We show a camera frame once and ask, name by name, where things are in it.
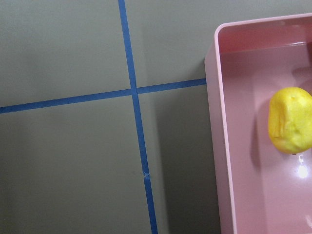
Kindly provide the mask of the yellow toy potato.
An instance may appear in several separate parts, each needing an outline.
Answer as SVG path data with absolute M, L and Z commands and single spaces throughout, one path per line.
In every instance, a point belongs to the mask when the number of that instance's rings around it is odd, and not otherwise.
M 312 147 L 312 96 L 299 87 L 277 91 L 269 103 L 268 134 L 276 149 L 297 154 Z

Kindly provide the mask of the pink plastic bin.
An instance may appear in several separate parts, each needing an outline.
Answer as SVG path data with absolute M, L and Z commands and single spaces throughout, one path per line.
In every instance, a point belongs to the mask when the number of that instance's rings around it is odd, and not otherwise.
M 218 26 L 205 72 L 221 232 L 311 233 L 312 153 L 286 155 L 268 135 L 274 93 L 312 90 L 311 14 Z

